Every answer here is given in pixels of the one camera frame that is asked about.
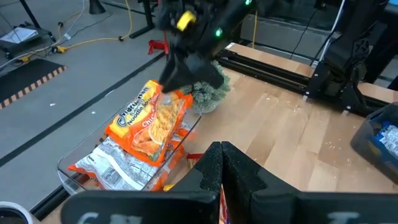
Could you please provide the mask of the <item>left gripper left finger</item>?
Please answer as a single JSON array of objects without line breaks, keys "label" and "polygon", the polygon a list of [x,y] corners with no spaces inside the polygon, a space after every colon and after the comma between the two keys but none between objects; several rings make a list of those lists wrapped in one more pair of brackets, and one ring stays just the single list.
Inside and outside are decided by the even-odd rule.
[{"label": "left gripper left finger", "polygon": [[213,142],[167,192],[88,190],[72,196],[62,224],[218,224],[223,150]]}]

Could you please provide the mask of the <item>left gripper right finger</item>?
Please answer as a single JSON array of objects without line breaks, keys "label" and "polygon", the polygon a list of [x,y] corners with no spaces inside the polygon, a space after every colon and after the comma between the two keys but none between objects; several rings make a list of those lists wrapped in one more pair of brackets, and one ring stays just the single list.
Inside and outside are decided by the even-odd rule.
[{"label": "left gripper right finger", "polygon": [[398,194],[302,192],[222,142],[231,224],[398,224]]}]

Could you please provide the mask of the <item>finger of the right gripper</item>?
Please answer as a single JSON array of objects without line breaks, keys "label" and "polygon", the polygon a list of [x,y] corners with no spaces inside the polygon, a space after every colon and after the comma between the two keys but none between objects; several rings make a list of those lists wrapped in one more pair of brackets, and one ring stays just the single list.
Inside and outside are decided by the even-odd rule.
[{"label": "finger of the right gripper", "polygon": [[223,76],[207,59],[195,58],[191,65],[191,71],[195,82],[205,82],[215,89],[224,83]]},{"label": "finger of the right gripper", "polygon": [[195,78],[185,62],[176,53],[169,53],[169,58],[160,75],[162,92],[169,93],[184,86],[192,85]]}]

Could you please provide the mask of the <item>red Maruchan noodle packet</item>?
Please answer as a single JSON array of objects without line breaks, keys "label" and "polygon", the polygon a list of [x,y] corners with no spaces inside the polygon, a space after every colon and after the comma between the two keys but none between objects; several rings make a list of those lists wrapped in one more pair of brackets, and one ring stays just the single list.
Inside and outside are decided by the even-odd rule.
[{"label": "red Maruchan noodle packet", "polygon": [[171,224],[230,224],[222,181],[223,156],[220,151],[189,154],[189,171],[169,189],[181,221]]}]

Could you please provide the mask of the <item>orange Maruchan noodle packet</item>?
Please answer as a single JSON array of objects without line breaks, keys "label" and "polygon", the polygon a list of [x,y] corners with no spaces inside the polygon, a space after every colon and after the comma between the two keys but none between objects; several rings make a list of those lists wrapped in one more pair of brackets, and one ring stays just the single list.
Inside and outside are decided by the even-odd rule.
[{"label": "orange Maruchan noodle packet", "polygon": [[149,80],[104,131],[127,153],[156,167],[163,163],[173,134],[193,104],[190,94],[162,89]]},{"label": "orange Maruchan noodle packet", "polygon": [[192,125],[183,121],[182,124],[174,131],[165,152],[164,163],[159,167],[155,176],[151,178],[149,183],[144,187],[146,191],[162,190],[164,182],[167,180],[169,173],[179,163],[184,155],[183,140],[190,132]]},{"label": "orange Maruchan noodle packet", "polygon": [[144,190],[159,167],[126,153],[109,137],[68,170],[86,174],[105,190]]}]

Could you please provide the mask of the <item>blue Maruchan noodle packet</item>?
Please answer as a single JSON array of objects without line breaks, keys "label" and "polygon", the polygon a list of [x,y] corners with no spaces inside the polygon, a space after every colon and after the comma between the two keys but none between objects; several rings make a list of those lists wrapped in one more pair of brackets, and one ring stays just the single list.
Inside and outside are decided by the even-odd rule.
[{"label": "blue Maruchan noodle packet", "polygon": [[371,141],[385,162],[398,166],[398,123],[383,121]]}]

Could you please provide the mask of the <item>small pale green succulent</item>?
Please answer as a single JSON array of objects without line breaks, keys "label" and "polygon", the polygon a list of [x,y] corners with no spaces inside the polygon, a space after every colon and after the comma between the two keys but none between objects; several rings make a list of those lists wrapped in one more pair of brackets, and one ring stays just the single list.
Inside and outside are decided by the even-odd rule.
[{"label": "small pale green succulent", "polygon": [[197,82],[180,89],[184,94],[191,94],[193,96],[192,108],[200,114],[212,112],[220,101],[226,97],[226,94],[231,91],[229,85],[230,77],[224,74],[223,67],[217,60],[212,61],[212,65],[224,80],[219,88],[213,88],[206,82]]}]

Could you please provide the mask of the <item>red floor stand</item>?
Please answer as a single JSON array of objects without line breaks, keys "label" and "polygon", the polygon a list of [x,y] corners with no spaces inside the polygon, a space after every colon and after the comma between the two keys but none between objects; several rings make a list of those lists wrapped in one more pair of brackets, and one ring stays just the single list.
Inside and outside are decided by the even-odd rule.
[{"label": "red floor stand", "polygon": [[154,50],[163,50],[166,55],[169,54],[169,42],[167,40],[166,33],[163,34],[163,40],[150,40],[148,41],[149,50],[148,54],[151,55],[154,53]]}]

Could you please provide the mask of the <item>dark grey plastic bin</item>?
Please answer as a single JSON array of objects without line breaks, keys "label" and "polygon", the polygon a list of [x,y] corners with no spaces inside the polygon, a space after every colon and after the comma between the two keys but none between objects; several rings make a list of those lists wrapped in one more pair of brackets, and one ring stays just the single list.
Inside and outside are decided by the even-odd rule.
[{"label": "dark grey plastic bin", "polygon": [[350,145],[361,157],[398,185],[398,153],[381,142],[389,125],[398,128],[398,102],[391,103],[366,116]]}]

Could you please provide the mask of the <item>black cone base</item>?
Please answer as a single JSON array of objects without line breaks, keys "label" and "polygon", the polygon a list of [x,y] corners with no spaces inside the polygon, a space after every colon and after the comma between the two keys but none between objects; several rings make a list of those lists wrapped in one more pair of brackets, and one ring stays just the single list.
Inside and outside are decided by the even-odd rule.
[{"label": "black cone base", "polygon": [[105,13],[106,9],[100,3],[100,0],[89,0],[89,13],[90,14],[102,14]]}]

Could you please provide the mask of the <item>clear plastic bin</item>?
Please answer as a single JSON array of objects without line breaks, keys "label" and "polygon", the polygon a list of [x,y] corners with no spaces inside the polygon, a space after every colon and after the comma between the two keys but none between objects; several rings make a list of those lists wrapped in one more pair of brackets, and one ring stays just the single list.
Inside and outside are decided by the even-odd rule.
[{"label": "clear plastic bin", "polygon": [[[194,109],[189,109],[183,119],[183,121],[192,125],[190,132],[187,137],[183,140],[184,142],[191,141],[196,134],[195,126],[200,122],[202,114],[197,113]],[[68,170],[68,166],[76,163],[80,159],[91,153],[97,145],[99,145],[108,136],[105,134],[105,127],[110,121],[103,123],[99,128],[89,134],[81,143],[74,147],[70,152],[66,153],[57,164],[57,172],[62,182],[63,187],[70,195],[75,195],[84,190],[103,190],[95,179],[90,178],[86,174]],[[184,150],[184,155],[180,161],[186,158],[187,153]],[[169,174],[174,174],[174,169],[179,169],[179,163],[172,169]]]}]

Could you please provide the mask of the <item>black hazard-striped floor mat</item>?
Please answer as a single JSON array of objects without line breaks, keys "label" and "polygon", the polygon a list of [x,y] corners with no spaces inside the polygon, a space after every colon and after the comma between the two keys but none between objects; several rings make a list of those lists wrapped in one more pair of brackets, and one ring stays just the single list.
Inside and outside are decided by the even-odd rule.
[{"label": "black hazard-striped floor mat", "polygon": [[67,69],[44,59],[35,59],[0,77],[0,110],[34,91]]}]

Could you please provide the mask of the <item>black stand with white paper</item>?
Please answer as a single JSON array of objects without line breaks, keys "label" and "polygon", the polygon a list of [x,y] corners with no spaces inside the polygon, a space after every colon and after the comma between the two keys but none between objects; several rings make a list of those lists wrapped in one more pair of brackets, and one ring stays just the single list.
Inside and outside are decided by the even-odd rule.
[{"label": "black stand with white paper", "polygon": [[13,59],[15,53],[27,48],[31,42],[43,39],[45,36],[48,36],[52,43],[56,42],[56,38],[53,36],[52,32],[40,26],[26,0],[18,1],[30,18],[31,23],[25,22],[18,26],[12,26],[9,32],[0,35],[0,50],[4,52],[5,58],[8,60]]}]

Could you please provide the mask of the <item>black desk frame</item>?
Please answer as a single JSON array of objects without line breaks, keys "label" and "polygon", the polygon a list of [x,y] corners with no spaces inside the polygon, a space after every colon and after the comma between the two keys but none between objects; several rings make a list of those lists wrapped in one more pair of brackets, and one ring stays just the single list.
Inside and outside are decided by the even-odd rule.
[{"label": "black desk frame", "polygon": [[146,32],[149,32],[154,28],[154,23],[152,20],[152,12],[150,9],[150,0],[138,0],[139,3],[142,3],[144,8],[144,15],[146,17],[147,25],[144,28],[139,29],[138,31],[133,32],[129,35],[131,39],[135,39]]}]

